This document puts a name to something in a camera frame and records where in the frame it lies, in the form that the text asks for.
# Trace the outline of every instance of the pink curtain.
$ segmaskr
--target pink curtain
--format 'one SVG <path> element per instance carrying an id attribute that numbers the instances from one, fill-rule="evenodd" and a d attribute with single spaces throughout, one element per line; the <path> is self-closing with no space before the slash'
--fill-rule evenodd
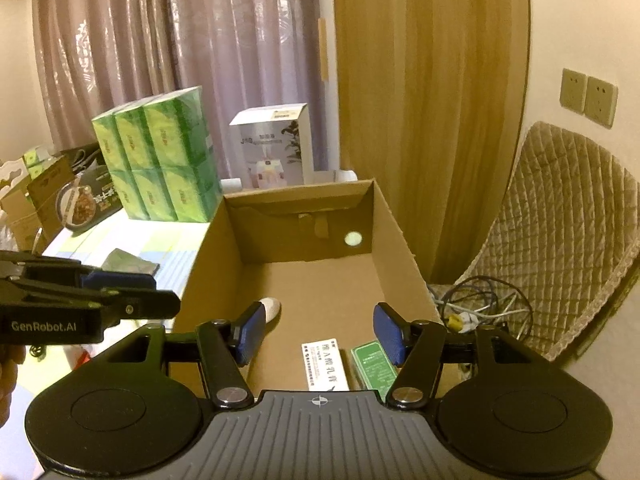
<path id="1" fill-rule="evenodd" d="M 114 105 L 202 85 L 224 178 L 229 121 L 248 107 L 308 102 L 325 166 L 317 0 L 33 0 L 40 86 L 57 148 L 95 140 Z"/>

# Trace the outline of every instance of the blue gripper pad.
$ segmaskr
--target blue gripper pad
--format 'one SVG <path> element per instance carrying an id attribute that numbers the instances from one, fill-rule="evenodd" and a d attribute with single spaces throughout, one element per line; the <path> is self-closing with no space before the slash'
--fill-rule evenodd
<path id="1" fill-rule="evenodd" d="M 102 288 L 146 288 L 156 290 L 156 279 L 150 274 L 133 272 L 113 272 L 111 270 L 93 270 L 80 277 L 82 288 L 100 290 Z"/>
<path id="2" fill-rule="evenodd" d="M 406 360 L 406 348 L 402 331 L 380 305 L 373 308 L 373 332 L 393 366 L 402 366 Z"/>
<path id="3" fill-rule="evenodd" d="M 238 346 L 236 347 L 236 363 L 239 366 L 249 364 L 264 338 L 264 328 L 267 324 L 267 313 L 264 305 L 260 304 L 251 317 L 240 327 Z"/>

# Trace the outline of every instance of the hole in box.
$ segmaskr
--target hole in box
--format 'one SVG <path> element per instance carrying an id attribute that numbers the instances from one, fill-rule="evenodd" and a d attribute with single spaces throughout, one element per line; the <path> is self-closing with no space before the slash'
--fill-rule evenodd
<path id="1" fill-rule="evenodd" d="M 344 237 L 344 243 L 350 247 L 357 247 L 362 243 L 362 234 L 357 231 L 349 231 Z"/>

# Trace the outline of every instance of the green packaged boxes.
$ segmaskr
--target green packaged boxes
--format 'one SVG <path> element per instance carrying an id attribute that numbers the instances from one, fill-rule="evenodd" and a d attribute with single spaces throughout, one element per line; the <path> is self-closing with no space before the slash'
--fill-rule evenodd
<path id="1" fill-rule="evenodd" d="M 145 203 L 138 191 L 138 186 L 130 171 L 110 170 L 111 180 L 115 188 L 124 211 L 129 218 L 134 220 L 149 220 L 149 213 L 146 211 Z"/>
<path id="2" fill-rule="evenodd" d="M 181 222 L 208 222 L 222 199 L 201 87 L 169 92 L 143 109 L 162 176 Z"/>
<path id="3" fill-rule="evenodd" d="M 162 168 L 175 213 L 180 222 L 208 222 L 222 200 L 212 158 L 197 166 Z"/>
<path id="4" fill-rule="evenodd" d="M 110 171 L 129 171 L 129 161 L 127 154 L 124 152 L 114 112 L 123 108 L 124 105 L 109 110 L 92 119 L 94 125 L 95 136 L 100 144 L 100 150 L 107 168 Z"/>
<path id="5" fill-rule="evenodd" d="M 208 222 L 222 200 L 202 89 L 143 98 L 94 119 L 130 218 Z"/>
<path id="6" fill-rule="evenodd" d="M 151 139 L 163 168 L 193 166 L 210 148 L 200 87 L 177 90 L 144 105 Z"/>
<path id="7" fill-rule="evenodd" d="M 143 105 L 153 99 L 145 97 L 117 108 L 113 113 L 132 170 L 152 170 L 158 167 L 158 158 L 143 110 Z"/>
<path id="8" fill-rule="evenodd" d="M 164 184 L 162 171 L 132 170 L 131 173 L 138 186 L 142 202 L 149 212 L 149 218 L 164 222 L 177 221 L 178 217 Z"/>

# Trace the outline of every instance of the electrical outlet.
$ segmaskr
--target electrical outlet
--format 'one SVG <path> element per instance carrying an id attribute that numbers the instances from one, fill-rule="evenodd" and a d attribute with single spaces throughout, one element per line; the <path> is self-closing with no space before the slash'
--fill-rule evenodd
<path id="1" fill-rule="evenodd" d="M 584 114 L 591 120 L 610 128 L 616 114 L 618 87 L 602 79 L 590 77 L 587 81 L 587 99 Z"/>
<path id="2" fill-rule="evenodd" d="M 560 104 L 579 114 L 584 110 L 584 99 L 587 95 L 587 76 L 568 68 L 562 69 L 562 86 L 560 87 Z"/>

